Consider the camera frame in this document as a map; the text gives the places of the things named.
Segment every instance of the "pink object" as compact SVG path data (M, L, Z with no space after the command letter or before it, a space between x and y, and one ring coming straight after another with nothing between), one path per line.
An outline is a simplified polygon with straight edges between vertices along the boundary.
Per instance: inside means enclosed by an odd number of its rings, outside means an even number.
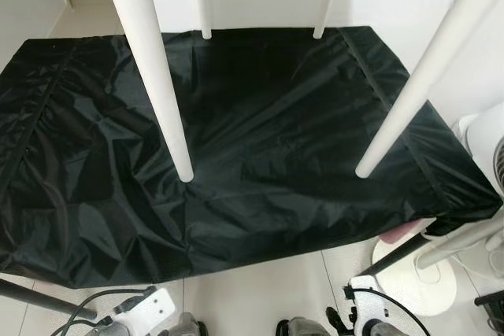
M402 226L396 227L385 234L380 235L380 239L387 244L394 244L408 232L413 230L422 220L414 220L413 222L404 223Z

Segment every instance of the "black nylon sheet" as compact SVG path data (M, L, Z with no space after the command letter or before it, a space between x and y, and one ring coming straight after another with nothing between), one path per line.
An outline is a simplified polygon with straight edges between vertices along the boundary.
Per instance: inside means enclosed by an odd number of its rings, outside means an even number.
M28 40L0 75L0 271L163 282L491 217L501 200L430 104L354 174L408 73L371 28L312 32L164 34L191 183L124 36Z

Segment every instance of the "white wall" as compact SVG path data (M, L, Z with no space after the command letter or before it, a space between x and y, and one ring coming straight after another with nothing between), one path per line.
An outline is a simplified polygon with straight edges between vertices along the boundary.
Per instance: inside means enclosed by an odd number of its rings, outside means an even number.
M26 39L45 38L65 0L0 0L0 71Z
M209 0L212 28L310 27L321 0ZM162 31L199 29L195 0L154 0ZM334 0L330 26L371 25L411 71L453 0ZM499 3L432 92L448 124L504 100Z

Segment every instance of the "fan grille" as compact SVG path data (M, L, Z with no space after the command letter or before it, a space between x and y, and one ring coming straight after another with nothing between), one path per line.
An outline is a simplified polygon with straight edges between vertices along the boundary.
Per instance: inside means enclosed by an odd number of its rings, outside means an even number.
M504 137L501 138L495 149L494 170L498 185L504 191Z

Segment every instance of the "black fabric cover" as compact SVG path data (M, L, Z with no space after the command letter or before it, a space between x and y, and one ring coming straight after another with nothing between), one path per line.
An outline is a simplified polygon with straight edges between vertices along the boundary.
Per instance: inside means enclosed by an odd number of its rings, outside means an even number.
M354 169L408 73L371 28L164 35L195 179L177 179L124 36L27 41L0 76L0 271L161 282L357 242L501 200L425 105Z

